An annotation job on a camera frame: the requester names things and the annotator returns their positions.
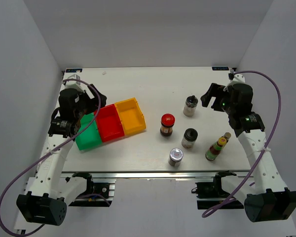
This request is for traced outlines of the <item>white spice jar black lid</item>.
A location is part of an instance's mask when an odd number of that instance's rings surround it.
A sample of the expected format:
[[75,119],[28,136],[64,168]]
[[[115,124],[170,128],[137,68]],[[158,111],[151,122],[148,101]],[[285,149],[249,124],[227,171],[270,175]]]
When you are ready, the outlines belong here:
[[187,117],[191,117],[194,115],[196,107],[198,104],[198,99],[195,95],[191,95],[186,98],[185,106],[183,109],[183,114]]

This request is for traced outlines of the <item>red lid sauce jar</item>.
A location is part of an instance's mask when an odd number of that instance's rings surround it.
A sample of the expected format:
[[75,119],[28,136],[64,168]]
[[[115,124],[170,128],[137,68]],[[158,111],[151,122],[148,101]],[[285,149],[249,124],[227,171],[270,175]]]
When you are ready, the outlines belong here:
[[175,124],[175,117],[172,114],[164,114],[161,117],[160,133],[164,137],[171,136],[173,133],[173,126]]

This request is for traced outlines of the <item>silver lid jar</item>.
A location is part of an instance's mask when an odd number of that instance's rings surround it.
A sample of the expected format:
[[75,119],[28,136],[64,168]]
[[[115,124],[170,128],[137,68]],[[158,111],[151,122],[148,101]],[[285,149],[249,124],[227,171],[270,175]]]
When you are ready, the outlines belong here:
[[169,153],[168,163],[174,167],[179,166],[181,164],[183,157],[184,153],[181,149],[173,148]]

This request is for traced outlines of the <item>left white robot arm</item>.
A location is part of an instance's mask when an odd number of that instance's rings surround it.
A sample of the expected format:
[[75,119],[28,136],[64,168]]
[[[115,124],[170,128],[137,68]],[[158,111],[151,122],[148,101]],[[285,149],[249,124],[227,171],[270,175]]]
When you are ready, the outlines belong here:
[[16,201],[27,222],[59,226],[65,219],[67,207],[77,197],[89,197],[94,193],[90,174],[76,173],[66,178],[64,185],[59,185],[74,136],[81,128],[82,117],[106,105],[106,96],[93,84],[88,89],[93,98],[78,84],[67,85],[60,91],[59,106],[52,114],[43,148],[43,154],[49,157],[40,162],[34,182]]

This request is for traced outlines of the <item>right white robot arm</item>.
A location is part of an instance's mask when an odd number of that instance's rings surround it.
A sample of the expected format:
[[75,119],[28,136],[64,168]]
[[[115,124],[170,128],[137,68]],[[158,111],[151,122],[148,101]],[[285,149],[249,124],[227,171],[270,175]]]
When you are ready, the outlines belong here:
[[228,197],[203,213],[208,217],[226,204],[239,201],[251,222],[286,220],[296,208],[296,191],[290,191],[281,178],[268,149],[260,115],[252,111],[253,90],[245,83],[229,86],[212,83],[201,96],[203,107],[215,98],[211,108],[226,112],[229,125],[245,151],[250,171],[244,179],[231,172],[217,173],[213,192]]

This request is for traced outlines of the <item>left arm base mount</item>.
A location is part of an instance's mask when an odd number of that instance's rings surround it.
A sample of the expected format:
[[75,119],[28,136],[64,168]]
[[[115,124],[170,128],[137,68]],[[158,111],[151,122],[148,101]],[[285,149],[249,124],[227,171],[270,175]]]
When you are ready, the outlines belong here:
[[115,183],[107,181],[94,181],[89,173],[76,172],[66,177],[66,185],[76,184],[77,181],[84,181],[75,189],[74,199],[68,206],[75,207],[109,207],[112,203],[115,191]]

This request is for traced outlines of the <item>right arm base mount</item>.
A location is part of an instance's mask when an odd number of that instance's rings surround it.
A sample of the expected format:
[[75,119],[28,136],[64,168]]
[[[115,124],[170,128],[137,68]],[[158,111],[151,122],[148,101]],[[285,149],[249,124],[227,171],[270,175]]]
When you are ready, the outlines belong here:
[[222,189],[221,179],[226,176],[236,176],[242,178],[232,171],[220,171],[214,175],[195,176],[195,187],[191,193],[197,197],[197,209],[206,210],[212,206],[220,204],[229,195]]

